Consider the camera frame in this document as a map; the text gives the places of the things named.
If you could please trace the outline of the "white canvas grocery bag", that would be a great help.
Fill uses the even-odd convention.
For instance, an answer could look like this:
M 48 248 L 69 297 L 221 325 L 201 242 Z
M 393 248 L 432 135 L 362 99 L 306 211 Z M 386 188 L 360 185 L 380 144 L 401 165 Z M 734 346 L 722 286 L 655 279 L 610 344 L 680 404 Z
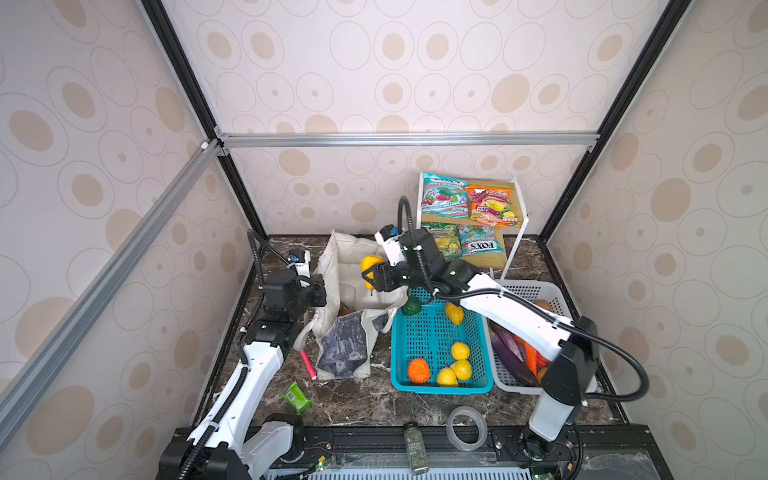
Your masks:
M 368 256 L 383 257 L 384 251 L 373 240 L 334 232 L 319 257 L 315 273 L 324 281 L 326 305 L 306 315 L 294 349 L 304 349 L 308 336 L 314 336 L 320 380 L 368 377 L 378 336 L 391 330 L 395 314 L 408 300 L 404 287 L 392 292 L 367 288 L 361 263 Z

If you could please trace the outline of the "teal mint candy bag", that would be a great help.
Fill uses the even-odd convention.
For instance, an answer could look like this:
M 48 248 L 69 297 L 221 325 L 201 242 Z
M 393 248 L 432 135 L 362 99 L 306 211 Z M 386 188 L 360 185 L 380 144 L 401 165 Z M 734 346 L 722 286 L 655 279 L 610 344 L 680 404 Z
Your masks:
M 465 180 L 425 173 L 422 212 L 448 218 L 466 218 L 469 216 L 469 195 Z

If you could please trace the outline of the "toy orange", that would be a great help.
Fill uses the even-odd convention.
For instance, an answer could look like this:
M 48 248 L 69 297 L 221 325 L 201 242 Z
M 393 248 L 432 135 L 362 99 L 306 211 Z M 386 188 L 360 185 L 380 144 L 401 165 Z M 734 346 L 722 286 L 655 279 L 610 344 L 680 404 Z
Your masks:
M 412 384 L 425 384 L 431 378 L 431 370 L 423 358 L 415 358 L 409 362 L 407 367 L 407 378 Z

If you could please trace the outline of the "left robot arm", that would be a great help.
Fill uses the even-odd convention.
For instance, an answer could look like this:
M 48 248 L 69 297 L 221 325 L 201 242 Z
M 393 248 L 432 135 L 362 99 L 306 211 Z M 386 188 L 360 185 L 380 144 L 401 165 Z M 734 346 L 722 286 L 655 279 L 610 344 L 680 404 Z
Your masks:
M 289 454 L 302 454 L 302 421 L 277 415 L 257 433 L 251 422 L 267 386 L 301 331 L 308 310 L 326 305 L 323 279 L 308 262 L 267 276 L 261 306 L 249 319 L 239 361 L 221 395 L 187 435 L 178 432 L 159 462 L 159 479 L 259 479 Z

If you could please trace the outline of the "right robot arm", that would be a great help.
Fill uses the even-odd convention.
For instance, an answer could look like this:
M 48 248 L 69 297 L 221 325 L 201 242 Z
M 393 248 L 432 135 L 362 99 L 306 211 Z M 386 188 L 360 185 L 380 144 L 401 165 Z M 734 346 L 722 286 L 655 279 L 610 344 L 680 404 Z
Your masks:
M 542 446 L 554 443 L 575 409 L 590 398 L 635 401 L 650 387 L 649 375 L 631 354 L 597 334 L 594 322 L 544 310 L 512 293 L 478 267 L 447 261 L 430 232 L 423 228 L 400 232 L 388 225 L 375 234 L 385 259 L 362 270 L 374 290 L 421 287 L 434 298 L 476 312 L 530 344 L 550 361 L 543 376 L 536 407 L 528 421 L 525 440 Z M 609 395 L 592 386 L 604 348 L 623 358 L 638 375 L 639 386 L 628 394 Z

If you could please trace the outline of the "green lemon candy bag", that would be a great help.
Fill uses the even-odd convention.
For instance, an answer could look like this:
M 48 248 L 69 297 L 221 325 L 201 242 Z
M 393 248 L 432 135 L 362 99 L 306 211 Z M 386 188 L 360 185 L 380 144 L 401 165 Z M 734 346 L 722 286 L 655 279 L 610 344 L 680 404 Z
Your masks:
M 424 222 L 422 227 L 433 236 L 438 249 L 447 261 L 452 261 L 462 256 L 459 226 L 457 224 Z

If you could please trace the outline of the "teal Fox's candy bag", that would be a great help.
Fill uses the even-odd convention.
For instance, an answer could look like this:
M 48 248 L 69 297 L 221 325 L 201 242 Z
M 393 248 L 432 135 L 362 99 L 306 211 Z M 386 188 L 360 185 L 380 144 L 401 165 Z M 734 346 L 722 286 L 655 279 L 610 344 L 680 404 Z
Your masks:
M 458 228 L 462 255 L 497 254 L 504 251 L 496 231 L 490 226 L 460 225 Z

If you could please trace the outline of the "orange fruit candy bag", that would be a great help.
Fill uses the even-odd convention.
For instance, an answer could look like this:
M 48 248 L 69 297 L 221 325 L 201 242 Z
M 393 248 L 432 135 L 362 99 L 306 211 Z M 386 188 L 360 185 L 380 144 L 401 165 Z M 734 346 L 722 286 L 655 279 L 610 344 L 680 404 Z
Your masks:
M 466 192 L 472 221 L 500 228 L 517 224 L 518 216 L 511 203 L 510 189 L 469 185 Z

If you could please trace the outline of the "green toy pepper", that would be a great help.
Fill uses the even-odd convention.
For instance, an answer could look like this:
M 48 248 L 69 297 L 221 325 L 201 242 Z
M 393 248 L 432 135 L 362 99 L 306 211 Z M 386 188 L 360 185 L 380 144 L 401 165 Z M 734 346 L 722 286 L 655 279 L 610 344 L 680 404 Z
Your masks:
M 406 317 L 418 315 L 422 311 L 422 303 L 417 297 L 409 297 L 401 307 L 401 312 Z

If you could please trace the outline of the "yellow toy lemon upper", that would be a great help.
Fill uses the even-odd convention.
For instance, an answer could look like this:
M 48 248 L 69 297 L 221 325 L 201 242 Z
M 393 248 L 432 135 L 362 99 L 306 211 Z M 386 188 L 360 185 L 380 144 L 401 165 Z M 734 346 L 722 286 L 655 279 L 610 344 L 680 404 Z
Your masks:
M 444 314 L 446 318 L 455 326 L 460 326 L 465 320 L 465 313 L 463 308 L 450 302 L 444 305 Z

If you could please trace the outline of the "pink marker pen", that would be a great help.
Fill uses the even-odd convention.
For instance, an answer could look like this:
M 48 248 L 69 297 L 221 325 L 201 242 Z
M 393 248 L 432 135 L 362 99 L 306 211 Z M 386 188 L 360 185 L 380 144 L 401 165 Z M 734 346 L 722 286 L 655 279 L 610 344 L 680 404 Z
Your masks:
M 315 368 L 312 365 L 312 362 L 311 362 L 311 359 L 310 359 L 309 355 L 307 354 L 307 352 L 305 350 L 301 350 L 300 351 L 300 356 L 301 356 L 301 358 L 303 360 L 303 363 L 305 365 L 305 368 L 306 368 L 306 370 L 308 372 L 308 375 L 309 375 L 310 379 L 312 381 L 316 381 L 318 379 L 318 375 L 317 375 L 317 372 L 316 372 Z

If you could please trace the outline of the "teal plastic basket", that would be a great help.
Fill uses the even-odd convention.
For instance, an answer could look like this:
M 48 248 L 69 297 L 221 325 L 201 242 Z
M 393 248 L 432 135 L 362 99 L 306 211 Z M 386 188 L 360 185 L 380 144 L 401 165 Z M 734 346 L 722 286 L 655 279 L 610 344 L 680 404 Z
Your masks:
M 491 391 L 492 349 L 486 320 L 478 313 L 466 311 L 460 325 L 453 324 L 445 315 L 445 302 L 428 299 L 422 288 L 410 291 L 413 298 L 423 303 L 419 313 L 407 316 L 396 313 L 391 330 L 391 382 L 404 392 L 423 395 L 473 395 Z M 441 369 L 454 363 L 451 347 L 463 342 L 469 347 L 468 362 L 472 376 L 460 380 L 456 386 L 443 387 L 437 383 Z M 423 384 L 411 382 L 407 369 L 411 361 L 423 359 L 431 377 Z

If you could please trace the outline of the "yellow lemon middle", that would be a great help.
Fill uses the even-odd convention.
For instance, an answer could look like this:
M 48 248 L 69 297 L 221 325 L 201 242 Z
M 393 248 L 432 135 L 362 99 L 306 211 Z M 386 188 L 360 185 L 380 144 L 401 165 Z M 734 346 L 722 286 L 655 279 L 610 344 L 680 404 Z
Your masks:
M 471 355 L 469 346 L 463 342 L 455 342 L 451 347 L 451 355 L 455 361 L 468 360 Z

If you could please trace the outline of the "green small packet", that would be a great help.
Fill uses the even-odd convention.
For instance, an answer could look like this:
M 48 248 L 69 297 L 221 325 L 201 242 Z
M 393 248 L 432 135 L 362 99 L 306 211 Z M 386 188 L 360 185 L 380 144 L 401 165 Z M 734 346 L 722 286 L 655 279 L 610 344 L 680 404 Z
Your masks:
M 283 399 L 294 408 L 297 415 L 301 415 L 313 403 L 296 381 L 290 385 Z

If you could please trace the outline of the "white plastic basket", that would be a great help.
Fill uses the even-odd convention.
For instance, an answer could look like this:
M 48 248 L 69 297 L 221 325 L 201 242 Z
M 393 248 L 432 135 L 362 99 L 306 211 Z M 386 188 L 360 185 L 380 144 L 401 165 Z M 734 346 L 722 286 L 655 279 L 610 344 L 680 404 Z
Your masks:
M 534 302 L 536 300 L 547 301 L 552 311 L 569 319 L 572 319 L 565 297 L 561 290 L 551 282 L 535 280 L 510 280 L 500 279 L 498 283 L 510 292 Z M 506 369 L 493 348 L 490 348 L 491 373 L 494 385 L 502 391 L 516 393 L 521 395 L 538 396 L 542 389 L 540 387 L 525 387 L 520 385 L 515 377 Z

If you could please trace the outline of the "yellow lemon right lower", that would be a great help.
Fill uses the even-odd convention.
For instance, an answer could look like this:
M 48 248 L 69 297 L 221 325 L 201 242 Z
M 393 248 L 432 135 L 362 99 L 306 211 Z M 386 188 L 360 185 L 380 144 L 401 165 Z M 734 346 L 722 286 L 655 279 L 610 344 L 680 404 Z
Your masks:
M 458 381 L 465 382 L 472 378 L 472 366 L 467 359 L 455 361 L 450 368 Z

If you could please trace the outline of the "yellow lemon bottom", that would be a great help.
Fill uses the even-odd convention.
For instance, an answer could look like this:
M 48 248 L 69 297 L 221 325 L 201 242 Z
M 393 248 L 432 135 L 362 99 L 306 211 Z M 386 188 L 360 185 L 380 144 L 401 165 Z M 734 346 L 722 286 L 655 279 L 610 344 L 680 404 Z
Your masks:
M 440 387 L 456 387 L 458 378 L 452 368 L 446 367 L 438 372 L 436 382 Z

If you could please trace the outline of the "toy potato brown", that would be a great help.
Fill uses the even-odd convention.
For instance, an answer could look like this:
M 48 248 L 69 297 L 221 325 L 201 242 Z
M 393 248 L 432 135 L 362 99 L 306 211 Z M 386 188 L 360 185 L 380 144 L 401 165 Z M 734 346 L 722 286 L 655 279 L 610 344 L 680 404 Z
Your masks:
M 545 301 L 545 300 L 541 300 L 541 299 L 537 299 L 537 300 L 534 302 L 534 304 L 535 304 L 536 306 L 538 306 L 539 308 L 542 308 L 542 309 L 544 309 L 544 310 L 546 310 L 546 311 L 549 311 L 549 312 L 553 312 L 553 307 L 552 307 L 551 303 L 550 303 L 550 302 L 548 302 L 548 301 Z

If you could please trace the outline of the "toy carrot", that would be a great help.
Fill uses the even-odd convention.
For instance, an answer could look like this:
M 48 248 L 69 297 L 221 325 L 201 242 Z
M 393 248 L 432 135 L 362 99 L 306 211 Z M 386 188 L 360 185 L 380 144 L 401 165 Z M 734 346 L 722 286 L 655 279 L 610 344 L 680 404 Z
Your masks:
M 525 353 L 525 361 L 528 369 L 534 376 L 538 375 L 538 352 L 529 343 L 523 341 L 522 346 Z

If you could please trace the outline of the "purple toy eggplant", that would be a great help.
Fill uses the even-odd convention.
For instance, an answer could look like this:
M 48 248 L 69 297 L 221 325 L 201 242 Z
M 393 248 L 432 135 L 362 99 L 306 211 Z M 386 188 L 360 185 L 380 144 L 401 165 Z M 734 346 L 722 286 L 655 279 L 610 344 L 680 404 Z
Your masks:
M 491 335 L 491 345 L 495 356 L 504 369 L 515 381 L 523 387 L 537 387 L 538 380 L 528 367 L 520 360 L 496 334 Z

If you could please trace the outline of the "clear tape roll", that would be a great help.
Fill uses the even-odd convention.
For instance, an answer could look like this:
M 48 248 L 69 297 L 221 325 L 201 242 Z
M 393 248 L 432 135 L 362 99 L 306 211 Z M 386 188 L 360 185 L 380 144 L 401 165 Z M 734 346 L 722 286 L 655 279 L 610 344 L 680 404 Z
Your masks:
M 446 420 L 448 442 L 461 452 L 474 452 L 483 447 L 489 429 L 483 414 L 470 406 L 455 408 Z

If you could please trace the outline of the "red toy pepper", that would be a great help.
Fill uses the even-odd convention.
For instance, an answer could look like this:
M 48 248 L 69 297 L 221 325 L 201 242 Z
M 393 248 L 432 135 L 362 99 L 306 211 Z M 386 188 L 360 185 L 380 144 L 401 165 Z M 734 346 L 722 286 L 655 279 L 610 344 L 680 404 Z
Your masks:
M 547 360 L 545 357 L 543 357 L 540 353 L 537 354 L 536 364 L 537 364 L 537 369 L 538 370 L 540 370 L 541 368 L 544 368 L 549 363 L 550 363 L 550 361 Z

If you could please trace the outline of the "spice jar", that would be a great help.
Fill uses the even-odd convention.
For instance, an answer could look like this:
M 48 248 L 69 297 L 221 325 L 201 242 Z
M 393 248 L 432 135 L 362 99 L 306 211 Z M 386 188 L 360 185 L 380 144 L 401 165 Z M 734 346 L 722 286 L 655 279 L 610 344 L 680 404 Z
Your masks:
M 404 424 L 403 435 L 412 474 L 427 473 L 429 471 L 428 454 L 419 425 L 416 422 Z

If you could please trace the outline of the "aluminium frame bar back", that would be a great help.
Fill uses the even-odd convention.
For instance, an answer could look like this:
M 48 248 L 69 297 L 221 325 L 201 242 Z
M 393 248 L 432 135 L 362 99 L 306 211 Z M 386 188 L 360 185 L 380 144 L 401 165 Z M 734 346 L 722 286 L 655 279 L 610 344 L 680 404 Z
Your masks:
M 593 131 L 523 132 L 408 132 L 408 133 L 223 133 L 202 144 L 225 153 L 238 148 L 369 148 L 472 146 L 593 146 L 600 134 Z

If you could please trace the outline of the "aluminium frame bar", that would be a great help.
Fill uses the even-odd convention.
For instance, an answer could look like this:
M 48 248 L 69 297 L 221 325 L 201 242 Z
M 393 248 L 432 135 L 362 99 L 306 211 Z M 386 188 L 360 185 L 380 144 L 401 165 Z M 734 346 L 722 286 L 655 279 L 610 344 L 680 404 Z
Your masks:
M 16 435 L 222 146 L 221 140 L 210 139 L 205 148 L 196 152 L 11 383 L 1 399 L 2 449 Z
M 223 133 L 202 144 L 225 153 L 238 148 L 369 148 L 472 146 L 593 146 L 600 134 L 593 131 L 523 132 L 408 132 L 408 133 Z

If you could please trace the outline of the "aluminium frame bar left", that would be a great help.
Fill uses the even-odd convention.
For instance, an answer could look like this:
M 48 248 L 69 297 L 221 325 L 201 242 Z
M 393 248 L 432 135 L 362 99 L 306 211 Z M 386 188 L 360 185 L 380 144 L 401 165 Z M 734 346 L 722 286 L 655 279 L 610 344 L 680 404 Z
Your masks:
M 205 148 L 196 152 L 11 383 L 1 399 L 2 449 L 16 435 L 222 146 L 221 140 L 210 139 Z

